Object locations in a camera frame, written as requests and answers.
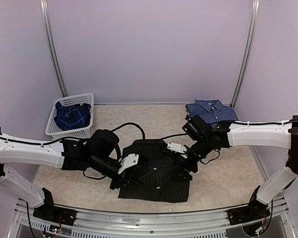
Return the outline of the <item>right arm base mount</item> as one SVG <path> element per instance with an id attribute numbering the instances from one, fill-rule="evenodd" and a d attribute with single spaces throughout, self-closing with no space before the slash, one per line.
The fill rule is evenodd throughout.
<path id="1" fill-rule="evenodd" d="M 269 211 L 268 204 L 263 204 L 257 200 L 258 186 L 251 195 L 249 203 L 246 206 L 229 209 L 227 211 L 230 225 L 237 225 L 262 219 L 265 216 L 269 217 L 271 212 Z"/>

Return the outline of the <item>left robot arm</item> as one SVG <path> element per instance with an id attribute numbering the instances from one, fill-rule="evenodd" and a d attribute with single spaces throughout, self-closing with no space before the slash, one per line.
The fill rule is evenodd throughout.
<path id="1" fill-rule="evenodd" d="M 71 136 L 44 142 L 24 140 L 2 134 L 0 127 L 0 186 L 40 210 L 48 220 L 56 220 L 60 213 L 53 196 L 46 188 L 30 183 L 15 172 L 10 164 L 48 166 L 64 171 L 85 171 L 92 168 L 114 182 L 112 189 L 126 182 L 123 173 L 139 161 L 141 150 L 122 157 L 119 137 L 114 130 L 98 129 L 90 138 Z"/>

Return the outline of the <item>blue checked shirt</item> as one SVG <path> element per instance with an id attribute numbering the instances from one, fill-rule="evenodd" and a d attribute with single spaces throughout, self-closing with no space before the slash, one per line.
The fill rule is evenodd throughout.
<path id="1" fill-rule="evenodd" d="M 238 116 L 230 106 L 225 106 L 220 100 L 195 100 L 192 104 L 186 104 L 186 119 L 198 115 L 206 123 L 215 126 L 216 122 L 223 120 L 237 121 Z"/>

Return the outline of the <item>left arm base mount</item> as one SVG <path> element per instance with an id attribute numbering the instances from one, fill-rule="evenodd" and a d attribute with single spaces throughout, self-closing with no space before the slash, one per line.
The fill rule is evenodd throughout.
<path id="1" fill-rule="evenodd" d="M 42 188 L 44 193 L 43 204 L 34 208 L 33 216 L 42 220 L 58 223 L 59 225 L 73 226 L 77 211 L 74 209 L 58 207 L 54 204 L 52 193 Z"/>

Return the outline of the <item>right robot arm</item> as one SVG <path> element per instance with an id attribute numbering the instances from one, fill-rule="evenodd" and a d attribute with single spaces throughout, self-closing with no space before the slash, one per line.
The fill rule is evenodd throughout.
<path id="1" fill-rule="evenodd" d="M 182 156 L 181 166 L 188 172 L 197 172 L 197 163 L 211 151 L 237 146 L 269 146 L 288 150 L 286 164 L 275 172 L 253 193 L 244 207 L 244 216 L 255 220 L 282 190 L 298 177 L 298 116 L 276 122 L 241 122 L 223 120 L 207 124 L 193 116 L 182 127 L 195 141 L 190 148 L 168 143 L 167 150 Z"/>

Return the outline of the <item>black pinstripe long sleeve shirt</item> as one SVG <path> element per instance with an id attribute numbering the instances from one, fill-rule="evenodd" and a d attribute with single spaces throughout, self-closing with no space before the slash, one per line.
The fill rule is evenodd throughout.
<path id="1" fill-rule="evenodd" d="M 175 172 L 183 170 L 180 167 L 181 160 L 161 153 L 159 145 L 164 143 L 163 140 L 158 139 L 147 139 L 145 142 L 136 140 L 130 146 L 123 149 L 124 156 L 139 152 L 139 155 L 149 159 L 149 163 L 142 168 L 129 168 L 124 171 L 131 174 L 138 174 L 144 186 L 121 186 L 119 189 L 119 198 L 168 203 L 187 202 L 190 182 L 170 182 Z"/>

